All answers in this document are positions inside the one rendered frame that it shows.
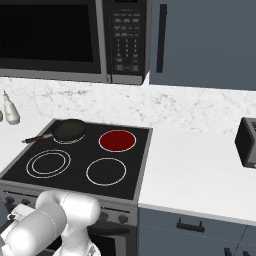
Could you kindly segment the blue-grey drawer front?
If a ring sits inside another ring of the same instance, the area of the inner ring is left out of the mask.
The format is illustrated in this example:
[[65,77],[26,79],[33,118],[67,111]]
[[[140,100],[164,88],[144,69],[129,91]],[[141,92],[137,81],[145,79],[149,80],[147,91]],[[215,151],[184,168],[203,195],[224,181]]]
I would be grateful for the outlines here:
[[[198,225],[204,233],[176,228],[176,223]],[[239,245],[245,225],[178,213],[139,209],[139,256],[232,256]]]
[[256,256],[256,226],[247,226],[240,242],[240,249]]

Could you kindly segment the black oven door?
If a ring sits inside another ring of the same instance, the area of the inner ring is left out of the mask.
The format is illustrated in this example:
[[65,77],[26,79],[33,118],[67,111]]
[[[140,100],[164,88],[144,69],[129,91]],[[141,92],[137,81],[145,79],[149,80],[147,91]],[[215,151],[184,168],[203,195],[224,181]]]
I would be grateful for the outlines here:
[[137,227],[108,221],[97,221],[89,227],[129,228],[130,233],[103,236],[88,232],[91,241],[98,247],[101,256],[137,256]]

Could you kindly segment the black and steel stove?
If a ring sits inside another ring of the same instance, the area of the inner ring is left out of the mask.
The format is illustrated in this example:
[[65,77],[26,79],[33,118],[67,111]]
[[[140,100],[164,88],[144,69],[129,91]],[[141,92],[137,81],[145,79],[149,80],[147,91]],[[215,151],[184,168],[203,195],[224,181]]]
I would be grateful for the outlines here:
[[[74,142],[53,138],[33,142],[0,173],[0,197],[12,210],[28,199],[35,205],[45,190],[66,190],[95,197],[108,222],[137,227],[138,199],[152,130],[144,127],[87,123]],[[5,198],[15,199],[12,205]]]

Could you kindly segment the blue-grey wall cupboard door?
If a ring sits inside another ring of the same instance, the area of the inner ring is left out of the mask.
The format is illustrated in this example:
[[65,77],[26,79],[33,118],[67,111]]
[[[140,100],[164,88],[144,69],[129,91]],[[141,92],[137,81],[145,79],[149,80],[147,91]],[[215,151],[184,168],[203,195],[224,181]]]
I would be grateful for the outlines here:
[[[156,72],[167,4],[163,72]],[[256,91],[256,0],[152,0],[149,82]]]

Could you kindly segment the black and steel microwave oven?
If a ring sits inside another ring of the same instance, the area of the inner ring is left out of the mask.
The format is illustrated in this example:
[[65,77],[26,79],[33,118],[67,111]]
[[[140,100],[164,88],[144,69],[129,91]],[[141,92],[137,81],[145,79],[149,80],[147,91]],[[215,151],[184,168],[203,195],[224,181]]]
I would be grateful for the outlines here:
[[0,76],[140,85],[149,0],[0,0]]

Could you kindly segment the black toaster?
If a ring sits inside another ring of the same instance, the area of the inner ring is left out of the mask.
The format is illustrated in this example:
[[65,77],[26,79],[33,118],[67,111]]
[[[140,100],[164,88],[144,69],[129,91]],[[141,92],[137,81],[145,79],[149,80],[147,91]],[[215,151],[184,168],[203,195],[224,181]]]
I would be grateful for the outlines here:
[[256,169],[256,118],[241,118],[235,145],[242,165]]

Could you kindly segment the white bottle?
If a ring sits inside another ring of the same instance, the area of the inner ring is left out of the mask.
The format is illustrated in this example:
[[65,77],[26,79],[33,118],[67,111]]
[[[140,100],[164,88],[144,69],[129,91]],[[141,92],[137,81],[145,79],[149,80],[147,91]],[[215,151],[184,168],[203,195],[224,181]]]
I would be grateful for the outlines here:
[[3,94],[4,97],[4,111],[6,121],[10,125],[17,125],[20,123],[20,115],[14,105],[14,103],[10,100],[9,95],[7,93]]

